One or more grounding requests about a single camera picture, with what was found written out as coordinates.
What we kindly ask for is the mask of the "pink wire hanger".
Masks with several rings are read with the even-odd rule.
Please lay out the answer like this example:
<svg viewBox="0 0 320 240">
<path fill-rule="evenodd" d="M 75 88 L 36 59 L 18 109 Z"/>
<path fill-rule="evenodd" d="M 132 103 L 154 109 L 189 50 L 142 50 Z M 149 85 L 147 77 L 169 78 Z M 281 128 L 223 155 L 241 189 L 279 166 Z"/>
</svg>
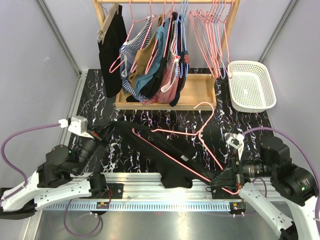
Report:
<svg viewBox="0 0 320 240">
<path fill-rule="evenodd" d="M 208 151 L 208 153 L 210 154 L 210 156 L 213 158 L 213 160 L 215 161 L 215 163 L 220 167 L 221 170 L 223 170 L 224 168 L 222 167 L 222 165 L 219 163 L 219 161 L 217 160 L 217 158 L 214 156 L 214 154 L 211 152 L 211 150 L 209 149 L 209 147 L 205 144 L 205 141 L 202 139 L 202 132 L 204 130 L 204 128 L 206 127 L 206 125 L 209 123 L 209 121 L 212 119 L 212 117 L 214 116 L 214 107 L 211 103 L 207 102 L 207 101 L 203 101 L 198 103 L 196 106 L 194 106 L 193 108 L 196 109 L 198 108 L 200 105 L 208 105 L 210 106 L 212 112 L 210 117 L 207 119 L 207 121 L 202 125 L 202 127 L 196 132 L 196 133 L 187 133 L 187 132 L 180 132 L 180 131 L 171 131 L 171 130 L 164 130 L 164 129 L 154 129 L 151 130 L 151 132 L 165 132 L 165 133 L 172 133 L 172 134 L 177 134 L 177 135 L 185 135 L 185 136 L 197 136 L 198 139 L 200 140 L 202 146 Z M 148 143 L 149 145 L 151 145 L 152 147 L 154 147 L 156 150 L 160 151 L 162 154 L 164 154 L 166 157 L 168 157 L 169 159 L 173 160 L 175 163 L 177 163 L 180 167 L 183 167 L 185 170 L 189 171 L 190 173 L 196 175 L 197 177 L 200 178 L 200 180 L 204 180 L 204 182 L 206 184 L 210 183 L 211 180 L 203 175 L 201 175 L 200 173 L 196 172 L 195 170 L 191 169 L 190 167 L 182 164 L 181 162 L 179 162 L 177 159 L 173 158 L 172 156 L 170 156 L 169 154 L 165 153 L 164 151 L 160 150 L 158 147 L 156 147 L 155 145 L 151 144 L 148 140 L 144 139 L 143 137 L 141 137 L 138 133 L 135 132 L 134 128 L 131 129 L 131 131 L 133 132 L 134 135 L 136 135 L 137 137 L 139 137 L 140 139 L 142 139 L 143 141 L 145 141 L 146 143 Z"/>
</svg>

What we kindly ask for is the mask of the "black tank top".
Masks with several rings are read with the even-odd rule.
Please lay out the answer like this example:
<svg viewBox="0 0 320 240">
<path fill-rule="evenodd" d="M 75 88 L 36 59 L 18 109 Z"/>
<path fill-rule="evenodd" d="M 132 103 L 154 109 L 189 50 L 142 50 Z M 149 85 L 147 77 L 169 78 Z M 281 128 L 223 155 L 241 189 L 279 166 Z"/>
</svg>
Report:
<svg viewBox="0 0 320 240">
<path fill-rule="evenodd" d="M 134 151 L 139 152 L 154 164 L 155 169 L 161 175 L 160 181 L 166 189 L 179 187 L 190 189 L 193 186 L 193 180 L 200 180 L 200 178 L 182 166 L 179 166 L 159 150 L 134 135 L 132 128 L 151 144 L 211 181 L 222 172 L 222 170 L 210 170 L 194 161 L 189 155 L 190 151 L 187 150 L 187 144 L 183 144 L 180 141 L 166 140 L 163 134 L 151 132 L 152 129 L 148 126 L 130 121 L 109 121 L 105 124 L 114 124 L 113 132 L 120 133 L 121 137 L 128 142 L 128 145 L 133 148 Z"/>
</svg>

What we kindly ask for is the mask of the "maroon tank top grey trim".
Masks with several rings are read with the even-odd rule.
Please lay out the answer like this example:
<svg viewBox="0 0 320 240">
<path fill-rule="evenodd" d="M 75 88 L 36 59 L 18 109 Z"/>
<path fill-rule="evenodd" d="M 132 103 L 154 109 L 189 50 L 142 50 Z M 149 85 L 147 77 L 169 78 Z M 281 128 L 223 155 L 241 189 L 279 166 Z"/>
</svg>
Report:
<svg viewBox="0 0 320 240">
<path fill-rule="evenodd" d="M 190 56 L 188 53 L 184 53 L 184 60 L 183 60 L 185 65 L 190 65 Z"/>
</svg>

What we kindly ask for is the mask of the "light blue wire hanger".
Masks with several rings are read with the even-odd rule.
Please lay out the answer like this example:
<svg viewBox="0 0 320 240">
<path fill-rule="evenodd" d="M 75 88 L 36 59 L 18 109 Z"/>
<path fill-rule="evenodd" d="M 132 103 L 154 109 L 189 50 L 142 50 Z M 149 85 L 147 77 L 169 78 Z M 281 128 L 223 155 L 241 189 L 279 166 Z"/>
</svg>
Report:
<svg viewBox="0 0 320 240">
<path fill-rule="evenodd" d="M 188 12 L 189 1 L 182 0 L 180 4 L 180 8 L 177 12 L 176 16 L 176 45 L 175 51 L 179 56 L 179 53 L 187 51 L 187 43 L 186 43 L 186 18 Z M 179 70 L 179 75 L 181 74 L 182 69 L 179 69 L 180 66 L 180 59 L 179 63 L 176 66 L 176 71 Z"/>
</svg>

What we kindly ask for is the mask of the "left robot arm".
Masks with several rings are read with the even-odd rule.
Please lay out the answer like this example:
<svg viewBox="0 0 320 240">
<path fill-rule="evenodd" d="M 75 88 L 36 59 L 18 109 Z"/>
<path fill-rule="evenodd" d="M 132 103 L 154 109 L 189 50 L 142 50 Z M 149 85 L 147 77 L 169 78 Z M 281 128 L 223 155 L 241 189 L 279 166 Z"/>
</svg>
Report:
<svg viewBox="0 0 320 240">
<path fill-rule="evenodd" d="M 91 173 L 81 181 L 75 181 L 75 177 L 83 175 L 100 146 L 109 144 L 113 128 L 113 124 L 107 124 L 85 130 L 82 137 L 88 137 L 88 140 L 79 147 L 79 151 L 63 144 L 55 146 L 30 177 L 8 160 L 5 147 L 9 140 L 33 129 L 18 131 L 7 137 L 0 147 L 1 156 L 7 165 L 22 175 L 23 182 L 13 188 L 0 189 L 0 218 L 26 219 L 49 205 L 74 198 L 111 198 L 113 192 L 103 173 Z"/>
</svg>

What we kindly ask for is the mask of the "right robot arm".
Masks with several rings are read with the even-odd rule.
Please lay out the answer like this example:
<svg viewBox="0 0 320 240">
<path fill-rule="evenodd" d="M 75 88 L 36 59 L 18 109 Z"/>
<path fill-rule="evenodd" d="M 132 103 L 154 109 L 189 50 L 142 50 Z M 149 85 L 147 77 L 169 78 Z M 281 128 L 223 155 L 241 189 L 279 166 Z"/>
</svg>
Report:
<svg viewBox="0 0 320 240">
<path fill-rule="evenodd" d="M 280 240 L 318 240 L 315 220 L 319 189 L 315 177 L 292 162 L 289 147 L 276 136 L 261 140 L 257 160 L 241 160 L 244 136 L 231 133 L 226 143 L 232 152 L 228 166 L 211 182 L 213 197 L 227 194 L 241 198 L 268 223 Z M 269 178 L 271 186 L 287 203 L 292 217 L 278 210 L 255 187 L 254 179 Z"/>
</svg>

